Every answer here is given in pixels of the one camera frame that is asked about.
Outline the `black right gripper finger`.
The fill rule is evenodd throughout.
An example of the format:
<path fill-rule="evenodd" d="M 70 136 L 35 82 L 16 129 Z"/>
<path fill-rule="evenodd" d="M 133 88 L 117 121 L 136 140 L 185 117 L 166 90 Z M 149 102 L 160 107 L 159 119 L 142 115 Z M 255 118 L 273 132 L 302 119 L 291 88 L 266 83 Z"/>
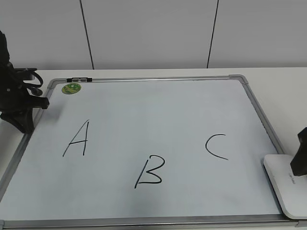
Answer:
<path fill-rule="evenodd" d="M 304 176 L 307 174 L 307 128 L 298 133 L 300 146 L 290 166 L 294 176 Z"/>

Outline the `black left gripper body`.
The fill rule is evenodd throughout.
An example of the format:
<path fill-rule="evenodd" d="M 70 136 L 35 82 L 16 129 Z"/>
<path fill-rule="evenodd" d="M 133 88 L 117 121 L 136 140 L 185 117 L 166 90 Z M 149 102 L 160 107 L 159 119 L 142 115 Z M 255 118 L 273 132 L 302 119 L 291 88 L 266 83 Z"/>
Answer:
<path fill-rule="evenodd" d="M 16 112 L 31 108 L 47 109 L 49 100 L 40 87 L 43 79 L 33 72 L 34 80 L 22 80 L 17 73 L 9 73 L 0 81 L 0 111 Z"/>

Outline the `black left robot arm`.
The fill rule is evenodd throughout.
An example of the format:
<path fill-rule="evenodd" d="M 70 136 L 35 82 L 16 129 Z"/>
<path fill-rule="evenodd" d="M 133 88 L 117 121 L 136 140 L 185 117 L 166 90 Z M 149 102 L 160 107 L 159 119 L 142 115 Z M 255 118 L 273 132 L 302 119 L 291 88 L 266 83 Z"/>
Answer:
<path fill-rule="evenodd" d="M 0 118 L 24 134 L 34 130 L 33 109 L 47 109 L 49 100 L 40 88 L 43 79 L 36 68 L 15 69 L 10 62 L 7 39 L 0 34 Z"/>

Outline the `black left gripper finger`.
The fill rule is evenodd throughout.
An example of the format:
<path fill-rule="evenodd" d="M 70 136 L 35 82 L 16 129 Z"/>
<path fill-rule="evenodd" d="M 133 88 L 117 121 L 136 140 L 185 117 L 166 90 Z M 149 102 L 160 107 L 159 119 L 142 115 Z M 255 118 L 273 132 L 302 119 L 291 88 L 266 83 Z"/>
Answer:
<path fill-rule="evenodd" d="M 33 110 L 26 109 L 16 112 L 2 112 L 0 118 L 24 134 L 30 134 L 34 131 Z"/>

